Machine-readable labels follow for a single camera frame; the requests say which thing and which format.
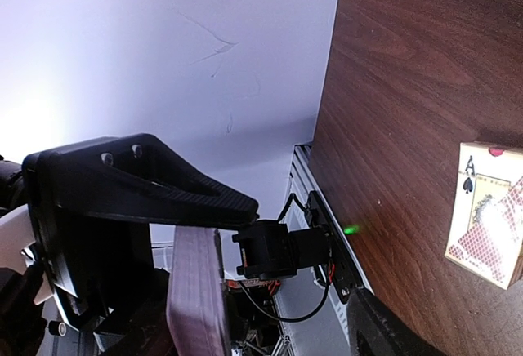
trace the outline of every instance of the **white backdrop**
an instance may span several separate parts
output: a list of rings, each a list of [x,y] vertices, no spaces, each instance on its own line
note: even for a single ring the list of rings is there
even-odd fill
[[[0,154],[150,132],[275,216],[336,2],[0,0]]]

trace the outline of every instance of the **spade symbol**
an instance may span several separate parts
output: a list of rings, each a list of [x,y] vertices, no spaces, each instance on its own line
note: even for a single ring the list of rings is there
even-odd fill
[[[465,180],[465,183],[463,183],[463,190],[465,190],[465,193],[469,194],[472,191],[472,188],[474,185],[472,184],[471,178],[467,178]]]

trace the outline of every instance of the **green led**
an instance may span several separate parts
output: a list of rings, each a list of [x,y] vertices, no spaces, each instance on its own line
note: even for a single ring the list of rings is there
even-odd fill
[[[352,235],[352,234],[356,234],[359,230],[360,230],[359,225],[349,225],[348,227],[345,227],[343,229],[343,233],[345,235]]]

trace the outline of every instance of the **deck of cards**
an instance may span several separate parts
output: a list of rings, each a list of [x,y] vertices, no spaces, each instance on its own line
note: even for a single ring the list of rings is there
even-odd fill
[[[461,144],[445,256],[507,289],[523,271],[523,149]]]

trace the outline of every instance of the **wooden table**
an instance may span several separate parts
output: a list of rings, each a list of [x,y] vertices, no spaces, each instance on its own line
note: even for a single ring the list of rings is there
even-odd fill
[[[448,355],[523,354],[508,291],[444,258],[462,141],[523,146],[523,0],[339,0],[311,170],[376,295]]]

